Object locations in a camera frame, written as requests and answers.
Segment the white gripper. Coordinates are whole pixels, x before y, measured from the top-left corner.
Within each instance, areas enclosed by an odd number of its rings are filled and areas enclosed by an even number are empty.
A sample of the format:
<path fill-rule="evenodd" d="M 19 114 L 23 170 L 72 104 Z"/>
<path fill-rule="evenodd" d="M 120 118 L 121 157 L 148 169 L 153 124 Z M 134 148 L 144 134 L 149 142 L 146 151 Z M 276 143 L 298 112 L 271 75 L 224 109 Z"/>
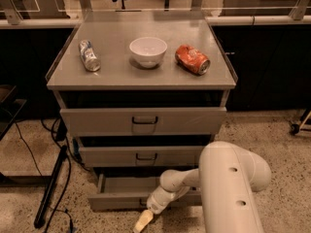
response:
<path fill-rule="evenodd" d="M 143 229 L 153 220 L 154 214 L 159 215 L 163 210 L 173 201 L 188 193 L 190 188 L 188 186 L 182 187 L 178 191 L 166 191 L 161 186 L 158 186 L 147 199 L 147 209 L 139 216 L 133 233 L 141 233 Z"/>

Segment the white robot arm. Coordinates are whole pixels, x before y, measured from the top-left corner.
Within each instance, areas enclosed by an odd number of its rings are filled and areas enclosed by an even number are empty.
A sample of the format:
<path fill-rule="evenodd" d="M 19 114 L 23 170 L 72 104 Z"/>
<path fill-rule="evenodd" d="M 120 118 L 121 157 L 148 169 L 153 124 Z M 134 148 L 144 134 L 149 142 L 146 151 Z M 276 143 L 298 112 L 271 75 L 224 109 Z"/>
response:
<path fill-rule="evenodd" d="M 161 174 L 133 233 L 141 233 L 155 215 L 193 187 L 200 189 L 207 233 L 264 233 L 253 194 L 270 181 L 270 167 L 261 156 L 232 143 L 210 143 L 196 169 Z"/>

